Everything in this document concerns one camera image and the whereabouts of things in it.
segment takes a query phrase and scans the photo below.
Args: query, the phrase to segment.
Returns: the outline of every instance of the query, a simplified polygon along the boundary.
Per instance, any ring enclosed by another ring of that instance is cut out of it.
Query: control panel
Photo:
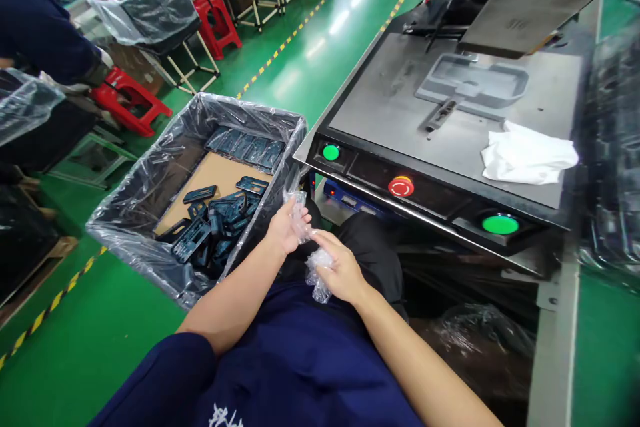
[[[320,135],[313,140],[308,160],[312,165],[315,163],[325,171],[339,173],[378,194],[394,197],[503,255],[528,247],[553,227],[435,181],[421,172],[355,151]]]

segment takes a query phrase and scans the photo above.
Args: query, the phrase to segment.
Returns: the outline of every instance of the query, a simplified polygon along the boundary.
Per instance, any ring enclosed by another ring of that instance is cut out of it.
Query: worker
[[[83,80],[100,61],[113,66],[54,0],[0,0],[0,10],[0,68],[26,62],[73,90],[77,84],[88,88]]]
[[[337,236],[311,230],[310,247],[333,259],[317,268],[327,304],[286,278],[296,264],[304,278],[293,205],[90,425],[500,426],[398,313],[399,258],[375,216],[356,213]]]

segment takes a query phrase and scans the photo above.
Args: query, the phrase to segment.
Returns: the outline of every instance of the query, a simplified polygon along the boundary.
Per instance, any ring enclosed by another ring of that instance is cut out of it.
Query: green light
[[[497,235],[509,235],[517,232],[520,224],[515,218],[507,216],[491,216],[482,221],[482,228]]]
[[[322,149],[322,156],[329,161],[334,161],[340,156],[340,150],[335,145],[327,145]]]

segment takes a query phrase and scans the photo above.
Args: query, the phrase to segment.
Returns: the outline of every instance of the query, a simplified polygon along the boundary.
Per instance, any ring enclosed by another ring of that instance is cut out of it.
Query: machine
[[[481,151],[504,119],[577,139],[594,39],[571,18],[590,1],[426,0],[374,39],[295,157],[546,276],[538,247],[571,229],[579,168],[491,181]]]

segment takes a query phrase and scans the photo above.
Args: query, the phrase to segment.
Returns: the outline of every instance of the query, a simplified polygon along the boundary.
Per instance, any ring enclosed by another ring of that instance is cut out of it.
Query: red plastic stool
[[[142,137],[153,137],[155,132],[151,128],[151,122],[158,115],[163,114],[167,117],[173,115],[173,112],[164,103],[118,67],[113,67],[102,85],[91,89],[89,95],[103,109],[111,112],[111,115],[118,122]],[[124,107],[118,102],[118,95],[129,100],[128,107]],[[134,106],[141,106],[147,111],[138,118],[129,111]]]
[[[199,30],[200,35],[204,38],[214,59],[222,60],[225,57],[222,53],[222,48],[230,43],[235,43],[236,47],[242,48],[242,42],[233,26],[224,0],[193,0],[193,4],[200,16],[200,20],[202,20],[202,26],[200,26]],[[213,27],[209,25],[209,12],[211,12],[215,20]]]

